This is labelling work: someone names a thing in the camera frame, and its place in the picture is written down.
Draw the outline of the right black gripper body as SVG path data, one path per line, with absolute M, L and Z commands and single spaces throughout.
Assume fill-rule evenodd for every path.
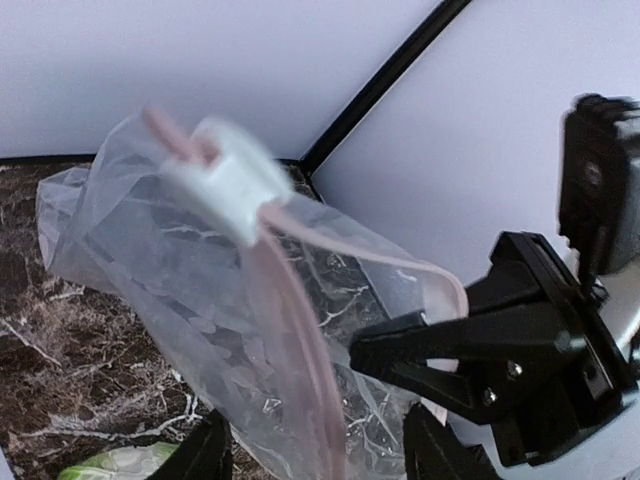
M 500 463 L 537 467 L 626 412 L 639 388 L 598 308 L 539 234 L 502 233 L 468 289 L 479 358 L 464 372 L 472 420 Z

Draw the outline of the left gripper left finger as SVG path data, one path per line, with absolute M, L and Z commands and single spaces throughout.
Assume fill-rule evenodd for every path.
M 212 410 L 149 480 L 231 480 L 232 470 L 230 425 Z

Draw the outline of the white cauliflower with leaves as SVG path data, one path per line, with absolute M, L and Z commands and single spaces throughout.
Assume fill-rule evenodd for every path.
M 116 448 L 65 468 L 59 480 L 139 480 L 154 474 L 178 449 L 178 444 Z

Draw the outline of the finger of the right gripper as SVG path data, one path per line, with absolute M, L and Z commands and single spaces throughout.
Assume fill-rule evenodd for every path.
M 489 345 L 497 338 L 490 326 L 492 308 L 474 303 L 468 316 L 439 322 L 427 322 L 424 313 L 416 310 L 357 331 L 349 345 L 350 367 L 359 373 L 392 373 L 396 366 L 444 373 L 498 369 L 499 359 L 480 356 L 497 351 Z
M 417 393 L 462 416 L 467 420 L 494 420 L 495 402 L 485 403 L 485 388 L 477 373 L 487 366 L 486 360 L 460 361 L 462 372 L 439 370 L 426 362 L 394 360 L 389 363 L 396 385 Z

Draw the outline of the clear zip top bag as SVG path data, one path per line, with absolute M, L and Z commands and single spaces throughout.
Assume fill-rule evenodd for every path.
M 463 316 L 450 272 L 305 195 L 240 126 L 153 111 L 39 183 L 46 269 L 114 294 L 280 479 L 402 479 L 419 395 L 355 372 L 365 327 Z

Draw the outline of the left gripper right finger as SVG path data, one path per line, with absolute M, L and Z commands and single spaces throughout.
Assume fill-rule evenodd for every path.
M 465 447 L 423 404 L 411 406 L 403 421 L 408 480 L 499 479 L 481 445 Z

